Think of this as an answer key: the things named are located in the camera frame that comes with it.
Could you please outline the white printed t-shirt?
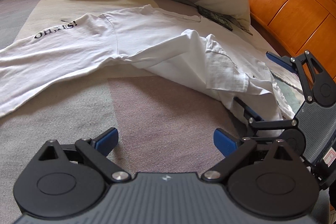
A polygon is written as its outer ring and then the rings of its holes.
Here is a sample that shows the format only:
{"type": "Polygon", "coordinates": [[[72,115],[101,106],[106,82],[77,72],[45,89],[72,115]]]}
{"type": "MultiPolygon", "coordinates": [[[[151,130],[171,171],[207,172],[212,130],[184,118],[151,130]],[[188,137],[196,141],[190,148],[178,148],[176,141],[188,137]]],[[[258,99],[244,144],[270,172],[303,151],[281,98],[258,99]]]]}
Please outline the white printed t-shirt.
{"type": "Polygon", "coordinates": [[[292,118],[263,53],[202,16],[151,5],[85,14],[1,50],[1,116],[55,83],[130,64],[219,100],[237,118],[237,97],[267,121],[292,118]]]}

